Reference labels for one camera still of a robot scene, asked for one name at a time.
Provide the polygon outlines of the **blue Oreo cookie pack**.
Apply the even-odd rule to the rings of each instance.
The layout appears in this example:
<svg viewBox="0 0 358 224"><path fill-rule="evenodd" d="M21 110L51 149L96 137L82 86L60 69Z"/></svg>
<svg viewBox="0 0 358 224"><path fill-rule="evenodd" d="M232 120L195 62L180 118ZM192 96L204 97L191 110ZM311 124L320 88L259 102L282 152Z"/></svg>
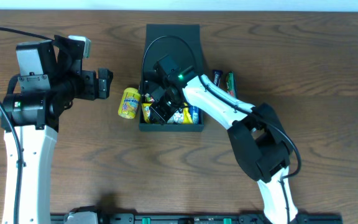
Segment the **blue Oreo cookie pack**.
<svg viewBox="0 0 358 224"><path fill-rule="evenodd" d="M189 113L191 115L191 120L193 122L193 124L198 124L199 123L199 108L196 106L190 106L189 107Z"/></svg>

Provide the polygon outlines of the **dark green gift box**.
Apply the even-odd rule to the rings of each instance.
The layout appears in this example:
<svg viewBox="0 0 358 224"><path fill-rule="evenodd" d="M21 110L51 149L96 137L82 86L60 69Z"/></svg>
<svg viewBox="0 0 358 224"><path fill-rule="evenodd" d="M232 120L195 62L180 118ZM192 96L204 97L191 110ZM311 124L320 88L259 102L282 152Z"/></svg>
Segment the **dark green gift box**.
<svg viewBox="0 0 358 224"><path fill-rule="evenodd" d="M145 94L144 86L151 79L151 73L156 61L169 55L180 68L190 65L204 74L203 51L200 42L199 25L179 24L148 24L144 47L144 65L141 73L139 93ZM203 110L198 110L196 124L164 124L146 123L144 114L140 114L139 129L143 132L201 132L204 129Z"/></svg>

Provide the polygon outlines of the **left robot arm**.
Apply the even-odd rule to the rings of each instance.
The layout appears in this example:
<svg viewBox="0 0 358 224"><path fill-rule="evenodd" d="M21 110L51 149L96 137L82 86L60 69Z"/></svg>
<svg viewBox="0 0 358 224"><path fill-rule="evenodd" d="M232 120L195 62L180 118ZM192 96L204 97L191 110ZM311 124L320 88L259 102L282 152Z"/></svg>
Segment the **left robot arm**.
<svg viewBox="0 0 358 224"><path fill-rule="evenodd" d="M75 98L109 97L112 71L82 69L91 42L78 35L23 42L20 73L8 85L0 111L7 153L3 223L50 223L50 173L59 117Z"/></svg>

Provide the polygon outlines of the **green Milo wafer bar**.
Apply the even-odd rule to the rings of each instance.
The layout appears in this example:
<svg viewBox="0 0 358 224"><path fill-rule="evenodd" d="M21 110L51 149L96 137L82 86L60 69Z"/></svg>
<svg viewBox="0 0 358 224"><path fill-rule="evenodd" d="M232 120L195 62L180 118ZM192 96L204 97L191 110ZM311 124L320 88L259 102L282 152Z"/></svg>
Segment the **green Milo wafer bar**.
<svg viewBox="0 0 358 224"><path fill-rule="evenodd" d="M237 98L236 79L233 71L226 74L226 91L234 98Z"/></svg>

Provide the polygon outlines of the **purple Dairy Milk bar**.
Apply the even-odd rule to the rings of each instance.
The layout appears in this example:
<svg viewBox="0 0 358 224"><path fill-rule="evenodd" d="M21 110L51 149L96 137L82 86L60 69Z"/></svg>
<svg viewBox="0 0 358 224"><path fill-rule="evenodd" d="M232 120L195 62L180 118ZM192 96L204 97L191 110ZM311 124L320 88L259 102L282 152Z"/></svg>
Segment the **purple Dairy Milk bar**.
<svg viewBox="0 0 358 224"><path fill-rule="evenodd" d="M219 87L220 85L220 81L223 75L223 71L222 70L213 70L213 83Z"/></svg>

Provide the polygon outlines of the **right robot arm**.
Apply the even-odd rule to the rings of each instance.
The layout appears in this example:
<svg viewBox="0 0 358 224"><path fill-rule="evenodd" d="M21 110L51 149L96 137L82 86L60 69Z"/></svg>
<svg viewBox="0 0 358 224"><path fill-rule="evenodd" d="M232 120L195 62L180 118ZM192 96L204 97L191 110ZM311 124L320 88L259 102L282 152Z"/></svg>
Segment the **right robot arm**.
<svg viewBox="0 0 358 224"><path fill-rule="evenodd" d="M294 172L290 172L289 165L291 154L298 162L301 156L270 105L254 106L238 100L198 73L194 65L181 68L169 55L156 61L151 70L141 72L142 93L154 99L154 120L166 124L186 105L210 115L226 129L240 168L257 182L269 222L295 220L298 209L288 180L299 173L301 164Z"/></svg>

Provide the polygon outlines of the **yellow seed snack bag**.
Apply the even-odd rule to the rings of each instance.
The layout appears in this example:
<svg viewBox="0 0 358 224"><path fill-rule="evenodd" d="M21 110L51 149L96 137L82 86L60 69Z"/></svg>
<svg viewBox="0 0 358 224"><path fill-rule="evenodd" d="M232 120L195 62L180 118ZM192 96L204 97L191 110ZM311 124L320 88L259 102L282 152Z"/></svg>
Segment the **yellow seed snack bag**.
<svg viewBox="0 0 358 224"><path fill-rule="evenodd" d="M149 124L159 124L157 118L152 114L151 105L152 103L142 103L144 121ZM165 124L193 124L189 108L180 108Z"/></svg>

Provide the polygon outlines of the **Haribo gummy candy bag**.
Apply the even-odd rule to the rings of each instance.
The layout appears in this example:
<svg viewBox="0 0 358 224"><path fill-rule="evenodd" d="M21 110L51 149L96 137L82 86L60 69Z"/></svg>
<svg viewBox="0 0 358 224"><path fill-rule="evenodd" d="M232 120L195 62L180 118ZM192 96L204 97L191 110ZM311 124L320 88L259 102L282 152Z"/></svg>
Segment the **Haribo gummy candy bag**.
<svg viewBox="0 0 358 224"><path fill-rule="evenodd" d="M150 94L145 94L145 102L146 103L153 103L155 100Z"/></svg>

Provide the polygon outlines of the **yellow Mentos gum bottle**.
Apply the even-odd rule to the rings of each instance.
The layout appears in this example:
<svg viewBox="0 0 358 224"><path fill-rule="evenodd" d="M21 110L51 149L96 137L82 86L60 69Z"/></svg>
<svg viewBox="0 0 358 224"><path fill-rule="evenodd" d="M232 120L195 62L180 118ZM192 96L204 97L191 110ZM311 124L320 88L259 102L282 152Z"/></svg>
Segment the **yellow Mentos gum bottle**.
<svg viewBox="0 0 358 224"><path fill-rule="evenodd" d="M134 119L137 114L141 95L136 88L126 88L124 90L118 115L125 119Z"/></svg>

